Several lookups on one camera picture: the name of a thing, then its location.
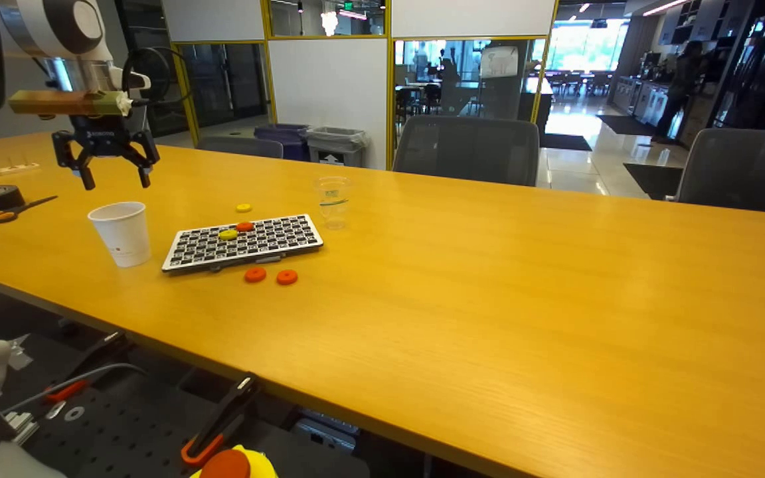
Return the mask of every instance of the black office chair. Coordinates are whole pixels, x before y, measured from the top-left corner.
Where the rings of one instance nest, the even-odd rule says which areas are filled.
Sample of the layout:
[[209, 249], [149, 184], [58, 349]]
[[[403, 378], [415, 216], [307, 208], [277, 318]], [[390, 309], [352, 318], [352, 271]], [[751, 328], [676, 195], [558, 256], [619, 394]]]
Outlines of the black office chair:
[[279, 140], [246, 138], [246, 135], [204, 135], [200, 140], [200, 150], [253, 155], [253, 158], [283, 158], [283, 146]]
[[700, 131], [675, 200], [765, 211], [765, 131]]
[[396, 170], [537, 187], [540, 133], [532, 122], [411, 118]]

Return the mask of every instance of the white paper cup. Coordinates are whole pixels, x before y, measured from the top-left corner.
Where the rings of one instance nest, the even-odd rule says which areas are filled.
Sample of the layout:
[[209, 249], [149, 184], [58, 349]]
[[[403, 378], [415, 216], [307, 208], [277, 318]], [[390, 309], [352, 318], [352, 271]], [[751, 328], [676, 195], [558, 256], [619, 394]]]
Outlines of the white paper cup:
[[100, 243], [120, 268], [137, 265], [149, 259], [149, 228], [144, 203], [113, 203], [88, 213]]

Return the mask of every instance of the whiteboard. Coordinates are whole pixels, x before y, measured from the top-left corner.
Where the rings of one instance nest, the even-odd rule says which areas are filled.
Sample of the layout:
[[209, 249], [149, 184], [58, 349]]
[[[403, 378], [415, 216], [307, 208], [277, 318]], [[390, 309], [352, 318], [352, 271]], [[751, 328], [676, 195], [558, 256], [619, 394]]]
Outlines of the whiteboard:
[[270, 41], [279, 122], [368, 135], [368, 167], [386, 167], [386, 41]]
[[163, 0], [172, 44], [263, 41], [259, 0]]
[[394, 38], [548, 34], [553, 0], [394, 0]]

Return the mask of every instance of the desk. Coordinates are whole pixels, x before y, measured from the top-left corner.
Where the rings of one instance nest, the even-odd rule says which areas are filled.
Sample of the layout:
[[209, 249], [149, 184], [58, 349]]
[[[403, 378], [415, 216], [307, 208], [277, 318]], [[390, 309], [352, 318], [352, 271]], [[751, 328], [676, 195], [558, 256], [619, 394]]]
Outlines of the desk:
[[[533, 475], [765, 475], [765, 213], [194, 150], [163, 150], [149, 192], [99, 164], [88, 195], [39, 135], [0, 155], [58, 195], [0, 225], [2, 287]], [[319, 221], [294, 287], [159, 275], [174, 228], [236, 203], [315, 216], [322, 176], [348, 223]], [[113, 200], [149, 204], [145, 265], [116, 271], [85, 223]]]

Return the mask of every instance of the wooden table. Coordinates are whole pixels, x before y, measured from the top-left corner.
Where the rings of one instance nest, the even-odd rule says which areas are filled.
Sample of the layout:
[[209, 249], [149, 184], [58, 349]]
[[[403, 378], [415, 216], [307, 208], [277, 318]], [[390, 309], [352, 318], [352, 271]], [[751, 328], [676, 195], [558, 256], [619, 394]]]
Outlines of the wooden table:
[[[58, 195], [0, 225], [2, 287], [533, 475], [765, 475], [765, 213], [192, 150], [149, 192], [107, 163], [88, 195], [39, 135], [2, 158]], [[344, 223], [319, 219], [325, 176]], [[149, 204], [145, 265], [85, 223], [116, 200]], [[177, 228], [283, 213], [327, 243], [281, 263], [294, 287], [159, 275]]]

